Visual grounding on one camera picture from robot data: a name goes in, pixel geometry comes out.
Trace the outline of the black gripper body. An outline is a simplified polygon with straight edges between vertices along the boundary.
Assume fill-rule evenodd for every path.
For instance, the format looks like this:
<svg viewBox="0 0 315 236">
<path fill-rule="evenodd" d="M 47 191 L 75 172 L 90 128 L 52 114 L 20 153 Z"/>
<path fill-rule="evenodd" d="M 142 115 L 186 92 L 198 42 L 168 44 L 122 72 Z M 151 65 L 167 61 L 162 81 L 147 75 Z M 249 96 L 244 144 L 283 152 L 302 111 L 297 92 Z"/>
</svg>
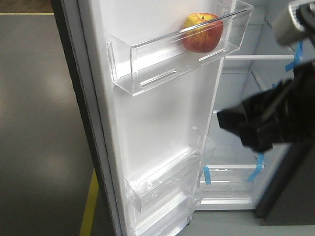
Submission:
<svg viewBox="0 0 315 236">
<path fill-rule="evenodd" d="M 294 68 L 294 78 L 252 95 L 217 113 L 220 128 L 241 139 L 242 145 L 265 152 L 273 144 L 315 139 L 315 63 Z"/>
</svg>

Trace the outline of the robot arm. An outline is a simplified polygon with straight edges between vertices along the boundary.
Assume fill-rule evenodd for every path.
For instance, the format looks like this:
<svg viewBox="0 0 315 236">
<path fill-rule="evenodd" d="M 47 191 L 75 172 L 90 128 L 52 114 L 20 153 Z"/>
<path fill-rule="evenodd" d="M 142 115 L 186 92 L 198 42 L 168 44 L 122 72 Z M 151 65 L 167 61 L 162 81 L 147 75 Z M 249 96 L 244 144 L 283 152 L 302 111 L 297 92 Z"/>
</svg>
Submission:
<svg viewBox="0 0 315 236">
<path fill-rule="evenodd" d="M 283 46 L 309 38 L 315 41 L 315 2 L 290 2 L 272 25 Z M 220 128 L 241 139 L 242 145 L 265 152 L 273 144 L 315 138 L 315 61 L 293 66 L 294 78 L 247 97 L 217 113 Z"/>
</svg>

